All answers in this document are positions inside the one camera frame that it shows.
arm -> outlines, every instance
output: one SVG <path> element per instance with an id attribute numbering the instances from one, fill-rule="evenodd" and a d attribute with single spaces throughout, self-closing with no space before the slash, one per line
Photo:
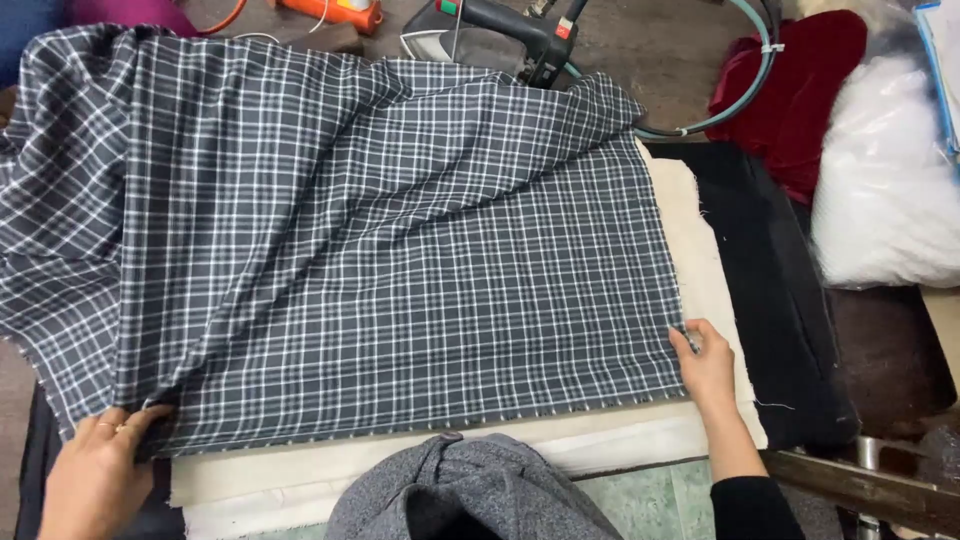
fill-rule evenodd
<path id="1" fill-rule="evenodd" d="M 154 488 L 153 464 L 133 464 L 136 446 L 172 410 L 156 405 L 128 417 L 112 407 L 84 418 L 47 478 L 37 540 L 109 540 L 120 532 Z"/>
<path id="2" fill-rule="evenodd" d="M 670 342 L 707 432 L 717 538 L 803 538 L 736 408 L 730 344 L 704 319 L 686 321 L 686 327 L 703 340 L 699 354 L 679 331 L 670 329 Z"/>

gray wool garment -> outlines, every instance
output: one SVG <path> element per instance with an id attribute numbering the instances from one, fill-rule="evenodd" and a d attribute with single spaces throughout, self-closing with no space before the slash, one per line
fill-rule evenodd
<path id="1" fill-rule="evenodd" d="M 326 539 L 464 537 L 455 530 L 464 514 L 502 540 L 621 540 L 563 473 L 499 433 L 475 439 L 444 433 L 384 459 L 337 502 Z"/>

black sleeve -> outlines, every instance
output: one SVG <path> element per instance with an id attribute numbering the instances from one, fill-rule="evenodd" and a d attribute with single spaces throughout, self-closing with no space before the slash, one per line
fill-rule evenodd
<path id="1" fill-rule="evenodd" d="M 766 477 L 720 480 L 710 489 L 717 540 L 804 538 L 777 483 Z"/>

dark gray fabric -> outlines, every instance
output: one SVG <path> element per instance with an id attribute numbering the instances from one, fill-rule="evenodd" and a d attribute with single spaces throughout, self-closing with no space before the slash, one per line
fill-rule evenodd
<path id="1" fill-rule="evenodd" d="M 642 113 L 602 75 L 40 37 L 0 136 L 0 335 L 65 435 L 177 405 L 161 455 L 681 395 Z"/>
<path id="2" fill-rule="evenodd" d="M 449 528 L 464 514 L 502 540 L 620 538 L 572 481 L 500 433 L 445 433 L 384 459 L 337 502 L 326 538 L 427 540 L 441 530 L 471 537 Z"/>

hand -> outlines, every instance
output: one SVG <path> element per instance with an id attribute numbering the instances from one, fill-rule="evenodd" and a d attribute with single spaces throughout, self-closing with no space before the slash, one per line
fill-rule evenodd
<path id="1" fill-rule="evenodd" d="M 690 349 L 684 335 L 673 328 L 670 329 L 670 343 L 680 357 L 680 375 L 693 403 L 703 415 L 718 410 L 736 411 L 730 343 L 707 319 L 686 321 L 686 329 L 703 338 L 698 355 Z"/>
<path id="2" fill-rule="evenodd" d="M 155 405 L 128 415 L 111 407 L 84 418 L 47 478 L 37 539 L 109 540 L 128 525 L 154 488 L 153 464 L 133 464 L 136 446 L 171 411 Z"/>

